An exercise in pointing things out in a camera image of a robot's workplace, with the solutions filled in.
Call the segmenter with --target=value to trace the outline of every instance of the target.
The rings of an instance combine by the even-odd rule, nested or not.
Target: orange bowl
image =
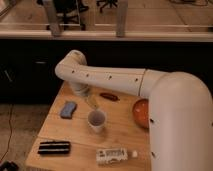
[[[132,108],[133,118],[135,122],[143,127],[149,129],[149,101],[147,99],[140,99],[135,102]]]

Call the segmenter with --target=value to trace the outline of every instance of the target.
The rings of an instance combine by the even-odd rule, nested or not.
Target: blue sponge
[[[67,101],[60,112],[61,118],[72,119],[72,114],[75,111],[77,104],[73,101]]]

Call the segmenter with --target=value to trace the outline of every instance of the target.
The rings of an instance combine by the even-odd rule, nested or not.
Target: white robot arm
[[[58,63],[56,75],[87,96],[94,85],[149,99],[153,171],[213,170],[213,101],[206,85],[184,72],[89,67],[80,51]]]

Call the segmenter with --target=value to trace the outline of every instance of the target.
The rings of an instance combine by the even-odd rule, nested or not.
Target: cabinet
[[[213,92],[211,42],[146,42],[0,39],[0,101],[51,102],[62,83],[56,64],[72,49],[88,65],[185,71],[202,79]]]

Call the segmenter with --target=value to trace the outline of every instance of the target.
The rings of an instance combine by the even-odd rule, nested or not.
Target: floor
[[[195,3],[190,2],[191,4],[177,2],[183,0],[128,1],[126,30],[209,31],[208,28],[213,25],[213,0],[196,0]],[[115,7],[107,6],[100,13],[95,0],[83,0],[83,3],[89,6],[88,11],[80,13],[86,30],[115,30]],[[47,24],[44,8],[36,0],[18,0],[13,8],[0,17],[0,29],[44,30]]]
[[[49,104],[0,104],[0,163],[13,161],[19,171],[28,170],[25,160],[49,108]]]

